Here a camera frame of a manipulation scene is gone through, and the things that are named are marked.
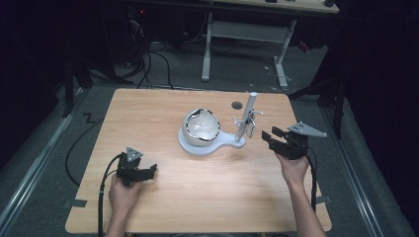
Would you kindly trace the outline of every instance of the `hand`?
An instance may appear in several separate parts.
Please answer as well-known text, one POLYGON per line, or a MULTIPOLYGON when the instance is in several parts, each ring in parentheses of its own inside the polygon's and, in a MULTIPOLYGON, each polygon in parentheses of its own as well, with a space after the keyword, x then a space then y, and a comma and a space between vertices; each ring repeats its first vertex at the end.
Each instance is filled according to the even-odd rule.
POLYGON ((303 185, 305 173, 308 168, 308 160, 304 156, 296 160, 288 160, 282 155, 275 153, 281 162, 284 180, 288 185, 303 185))
POLYGON ((132 183, 131 187, 124 186, 123 180, 116 175, 112 176, 109 200, 113 215, 127 216, 137 202, 142 182, 132 183))

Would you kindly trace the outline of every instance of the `wire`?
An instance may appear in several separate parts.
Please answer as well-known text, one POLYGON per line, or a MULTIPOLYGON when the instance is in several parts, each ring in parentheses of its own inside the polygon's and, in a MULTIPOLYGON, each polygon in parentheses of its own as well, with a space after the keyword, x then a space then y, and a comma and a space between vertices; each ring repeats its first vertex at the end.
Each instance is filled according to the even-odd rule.
POLYGON ((311 207, 313 208, 314 212, 315 212, 315 206, 316 206, 316 194, 317 194, 317 157, 315 156, 314 151, 308 147, 314 154, 314 162, 315 162, 315 166, 313 165, 313 162, 311 160, 311 158, 308 156, 308 154, 306 155, 307 160, 308 160, 308 164, 311 167, 311 176, 312 176, 312 183, 311 183, 311 207))
POLYGON ((102 183, 101 183, 101 187, 99 190, 99 203, 98 203, 98 236, 99 237, 103 237, 104 235, 104 230, 103 230, 103 217, 104 217, 104 213, 103 213, 103 207, 104 207, 104 190, 105 190, 105 182, 106 179, 109 177, 109 175, 111 173, 114 173, 115 171, 111 172, 108 174, 109 169, 111 169, 112 164, 114 164, 114 162, 121 158, 122 154, 117 155, 116 157, 114 157, 114 159, 111 160, 111 162, 109 163, 108 167, 106 168, 104 177, 102 178, 102 183))
POLYGON ((203 21, 203 24, 201 25, 200 32, 193 39, 188 40, 188 41, 184 41, 184 44, 188 43, 188 42, 195 42, 195 41, 206 39, 206 37, 202 37, 200 39, 199 39, 199 37, 204 31, 204 27, 206 26, 206 22, 207 22, 207 17, 208 17, 208 13, 206 13, 205 16, 204 16, 204 21, 203 21))
POLYGON ((169 66, 169 61, 166 59, 166 57, 164 57, 162 54, 160 54, 160 53, 158 53, 158 52, 152 51, 151 53, 154 53, 154 54, 156 54, 156 55, 159 55, 161 58, 163 58, 163 59, 164 59, 164 61, 166 61, 166 65, 167 65, 167 83, 169 83, 169 86, 170 86, 170 88, 171 88, 172 90, 175 90, 175 89, 173 88, 172 82, 170 81, 170 66, 169 66))
POLYGON ((147 68, 147 71, 144 71, 144 76, 142 76, 141 80, 139 81, 138 85, 136 86, 136 89, 138 89, 141 86, 141 84, 144 81, 145 77, 147 77, 148 72, 150 72, 150 69, 151 69, 151 57, 150 57, 150 52, 149 51, 147 52, 147 56, 148 56, 148 68, 147 68))
POLYGON ((78 183, 73 176, 70 174, 70 171, 68 169, 68 160, 71 154, 71 151, 74 149, 74 147, 77 145, 77 143, 80 141, 80 139, 87 133, 89 132, 93 127, 95 127, 97 124, 101 123, 104 120, 104 118, 100 119, 99 121, 97 121, 95 124, 91 125, 89 128, 87 128, 87 130, 83 131, 83 133, 81 133, 79 135, 79 137, 77 137, 77 139, 73 142, 73 144, 71 145, 70 149, 67 152, 67 155, 65 157, 65 172, 67 173, 68 178, 70 178, 70 180, 74 183, 74 185, 76 185, 77 187, 80 186, 80 183, 78 183))

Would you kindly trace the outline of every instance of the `white stand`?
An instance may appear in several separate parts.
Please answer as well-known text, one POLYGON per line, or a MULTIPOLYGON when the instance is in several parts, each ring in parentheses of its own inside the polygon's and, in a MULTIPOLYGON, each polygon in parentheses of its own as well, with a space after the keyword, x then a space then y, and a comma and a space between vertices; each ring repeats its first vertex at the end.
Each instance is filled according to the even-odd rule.
POLYGON ((179 129, 179 132, 178 132, 178 140, 179 140, 179 144, 182 146, 182 148, 186 152, 193 155, 197 155, 197 156, 210 155, 221 146, 230 146, 230 147, 239 149, 243 147, 244 143, 246 142, 244 137, 241 137, 239 141, 236 141, 235 134, 226 133, 220 130, 218 136, 216 137, 216 139, 212 141, 210 145, 194 146, 194 145, 191 145, 191 143, 189 143, 188 140, 183 135, 182 127, 179 129))

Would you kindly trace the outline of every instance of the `table top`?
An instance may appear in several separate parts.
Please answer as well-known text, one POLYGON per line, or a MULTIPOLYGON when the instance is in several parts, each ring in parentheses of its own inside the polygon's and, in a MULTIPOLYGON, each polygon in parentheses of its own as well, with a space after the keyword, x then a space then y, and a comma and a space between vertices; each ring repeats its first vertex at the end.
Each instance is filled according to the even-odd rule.
POLYGON ((334 4, 332 7, 326 7, 324 0, 277 0, 276 3, 267 3, 265 0, 211 0, 212 2, 241 4, 268 8, 281 8, 299 11, 308 11, 316 13, 338 13, 339 8, 334 4))
MULTIPOLYGON (((257 130, 246 137, 240 149, 220 147, 211 155, 194 156, 179 145, 178 131, 192 110, 212 111, 220 128, 235 133, 233 117, 241 119, 249 93, 119 89, 115 92, 96 141, 76 199, 85 207, 73 206, 66 222, 70 233, 97 232, 99 187, 110 161, 126 148, 143 152, 140 169, 158 165, 154 180, 144 182, 131 213, 127 232, 133 233, 220 233, 294 231, 293 207, 281 164, 262 130, 272 126, 287 129, 295 117, 286 95, 259 93, 254 110, 257 130)), ((111 169, 117 168, 116 162, 111 169)), ((304 181, 311 191, 311 175, 304 181)), ((111 207, 110 179, 104 196, 104 229, 111 207)), ((316 213, 323 228, 331 228, 324 203, 316 213)))

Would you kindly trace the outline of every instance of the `black cable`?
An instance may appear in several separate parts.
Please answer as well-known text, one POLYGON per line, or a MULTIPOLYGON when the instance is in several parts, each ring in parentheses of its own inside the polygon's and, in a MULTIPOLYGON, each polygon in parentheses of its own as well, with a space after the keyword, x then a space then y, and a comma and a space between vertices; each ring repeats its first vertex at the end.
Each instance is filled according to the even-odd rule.
POLYGON ((169 86, 172 90, 175 90, 173 88, 172 82, 170 80, 170 65, 169 65, 169 61, 166 59, 166 57, 164 57, 162 54, 155 52, 155 51, 151 51, 151 53, 154 53, 156 55, 159 55, 161 58, 163 58, 166 61, 166 65, 167 65, 167 83, 169 83, 169 86))
POLYGON ((101 187, 100 187, 100 190, 99 190, 99 203, 98 203, 98 236, 99 237, 103 237, 103 235, 104 235, 104 230, 103 230, 103 222, 104 222, 104 220, 103 220, 103 217, 104 217, 103 216, 103 214, 104 214, 103 211, 104 210, 103 210, 103 207, 104 207, 105 182, 106 182, 106 179, 108 178, 108 176, 111 173, 114 172, 113 171, 110 174, 108 174, 109 169, 111 169, 112 164, 114 164, 114 162, 117 159, 121 158, 121 157, 122 157, 122 154, 119 154, 116 157, 114 157, 114 159, 111 160, 111 162, 109 163, 108 167, 106 168, 104 177, 102 178, 102 183, 101 183, 101 187))
POLYGON ((145 77, 148 75, 148 72, 150 72, 151 69, 151 57, 150 57, 150 52, 147 52, 147 56, 148 56, 148 68, 147 71, 144 71, 144 76, 142 76, 141 80, 139 81, 138 85, 136 86, 136 89, 138 89, 142 82, 144 81, 145 77))
POLYGON ((104 118, 100 119, 99 121, 97 121, 95 124, 91 125, 89 128, 87 128, 87 130, 83 131, 83 133, 81 133, 81 135, 79 137, 77 137, 77 139, 73 142, 73 144, 71 145, 70 149, 67 152, 67 156, 65 157, 65 172, 67 173, 68 178, 70 178, 70 180, 74 183, 74 185, 76 185, 77 187, 80 186, 80 183, 78 183, 73 176, 70 174, 70 171, 68 169, 68 160, 71 154, 71 151, 74 149, 74 147, 77 145, 77 143, 80 141, 80 139, 87 133, 89 132, 93 127, 95 127, 97 124, 101 123, 104 120, 104 118))
POLYGON ((311 176, 312 176, 312 183, 311 183, 311 207, 313 208, 315 212, 315 206, 316 206, 316 194, 317 194, 317 157, 315 156, 315 153, 313 152, 315 157, 315 166, 313 165, 313 162, 311 158, 306 155, 308 164, 311 168, 311 176))

